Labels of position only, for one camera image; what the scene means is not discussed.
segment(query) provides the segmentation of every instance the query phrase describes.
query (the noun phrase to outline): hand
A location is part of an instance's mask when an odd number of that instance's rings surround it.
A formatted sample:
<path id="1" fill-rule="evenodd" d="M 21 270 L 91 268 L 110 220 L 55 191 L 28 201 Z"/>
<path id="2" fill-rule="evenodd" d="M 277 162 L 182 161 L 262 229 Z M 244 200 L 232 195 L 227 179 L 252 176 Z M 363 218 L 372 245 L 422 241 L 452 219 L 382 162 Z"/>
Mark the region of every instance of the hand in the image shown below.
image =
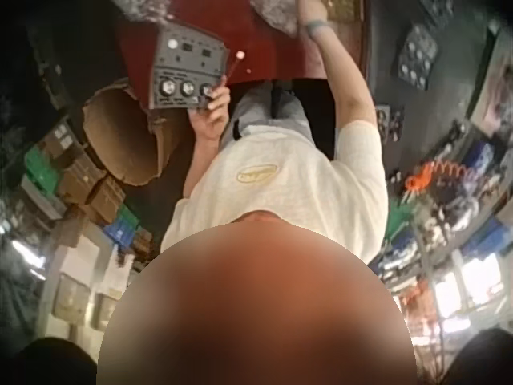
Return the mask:
<path id="1" fill-rule="evenodd" d="M 297 20 L 301 26 L 313 21 L 328 21 L 328 10 L 321 0 L 296 0 Z"/>
<path id="2" fill-rule="evenodd" d="M 230 89 L 226 87 L 226 76 L 221 78 L 220 85 L 212 91 L 211 98 L 212 101 L 206 109 L 192 108 L 188 110 L 196 141 L 219 142 L 228 124 Z"/>

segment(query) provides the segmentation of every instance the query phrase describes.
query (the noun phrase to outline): bracelet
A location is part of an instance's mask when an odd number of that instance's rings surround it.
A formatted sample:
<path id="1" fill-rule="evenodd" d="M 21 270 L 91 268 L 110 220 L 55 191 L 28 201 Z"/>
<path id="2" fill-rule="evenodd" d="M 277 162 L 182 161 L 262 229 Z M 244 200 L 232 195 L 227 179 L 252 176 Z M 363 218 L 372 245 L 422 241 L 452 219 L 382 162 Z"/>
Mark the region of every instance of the bracelet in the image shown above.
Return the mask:
<path id="1" fill-rule="evenodd" d="M 305 25 L 306 32 L 308 33 L 308 36 L 312 39 L 313 38 L 313 32 L 320 26 L 330 26 L 327 22 L 324 20 L 313 20 L 312 22 L 309 22 Z"/>

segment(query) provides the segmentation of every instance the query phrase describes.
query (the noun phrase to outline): t-shirt logo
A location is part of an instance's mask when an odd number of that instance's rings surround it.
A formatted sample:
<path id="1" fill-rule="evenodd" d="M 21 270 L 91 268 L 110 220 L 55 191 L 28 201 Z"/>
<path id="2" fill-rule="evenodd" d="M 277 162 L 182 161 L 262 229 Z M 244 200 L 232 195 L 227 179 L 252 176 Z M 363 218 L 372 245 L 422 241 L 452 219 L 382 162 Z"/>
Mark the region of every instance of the t-shirt logo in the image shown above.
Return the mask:
<path id="1" fill-rule="evenodd" d="M 262 182 L 278 171 L 278 166 L 275 164 L 266 164 L 263 166 L 251 166 L 244 168 L 237 174 L 237 180 L 241 183 L 256 183 Z"/>

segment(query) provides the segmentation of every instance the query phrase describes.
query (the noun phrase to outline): gray pants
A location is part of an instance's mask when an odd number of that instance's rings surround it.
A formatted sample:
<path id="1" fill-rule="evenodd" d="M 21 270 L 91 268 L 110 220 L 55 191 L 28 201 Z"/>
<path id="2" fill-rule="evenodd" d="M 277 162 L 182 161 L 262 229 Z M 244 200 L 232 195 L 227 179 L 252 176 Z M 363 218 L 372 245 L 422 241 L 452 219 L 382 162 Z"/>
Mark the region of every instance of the gray pants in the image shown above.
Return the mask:
<path id="1" fill-rule="evenodd" d="M 225 148 L 234 141 L 234 127 L 238 124 L 241 136 L 248 135 L 248 126 L 272 126 L 284 130 L 293 130 L 302 134 L 313 143 L 310 124 L 306 119 L 305 111 L 299 99 L 290 92 L 281 94 L 278 106 L 278 119 L 271 118 L 271 90 L 272 84 L 264 82 L 249 90 L 237 104 L 232 119 L 221 138 L 220 149 Z"/>

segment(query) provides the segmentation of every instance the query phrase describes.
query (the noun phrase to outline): floor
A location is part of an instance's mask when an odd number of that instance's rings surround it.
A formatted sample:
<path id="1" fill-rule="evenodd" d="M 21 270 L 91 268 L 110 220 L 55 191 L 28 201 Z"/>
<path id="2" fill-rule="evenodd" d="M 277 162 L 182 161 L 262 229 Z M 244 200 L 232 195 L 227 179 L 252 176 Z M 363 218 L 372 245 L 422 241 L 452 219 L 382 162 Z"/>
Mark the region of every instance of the floor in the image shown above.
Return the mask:
<path id="1" fill-rule="evenodd" d="M 116 31 L 109 22 L 115 10 L 100 0 L 77 1 L 60 6 L 65 18 L 54 16 L 51 27 L 55 60 L 62 64 L 61 80 L 73 101 L 75 122 L 81 129 L 81 112 L 76 105 L 109 82 L 127 75 Z M 457 7 L 456 17 L 436 34 L 440 56 L 434 65 L 430 89 L 417 91 L 394 75 L 394 58 L 412 22 L 426 22 L 417 2 L 381 0 L 371 2 L 369 85 L 376 103 L 404 106 L 405 127 L 401 141 L 388 144 L 383 158 L 387 171 L 411 170 L 450 129 L 462 119 L 474 90 L 487 40 L 487 19 L 471 6 Z M 95 20 L 94 26 L 89 20 Z M 234 99 L 242 94 L 235 87 Z M 297 96 L 305 106 L 317 146 L 333 156 L 333 98 L 326 81 L 298 80 Z M 182 143 L 163 175 L 142 188 L 123 186 L 129 207 L 157 241 L 172 218 L 192 154 L 192 142 Z"/>

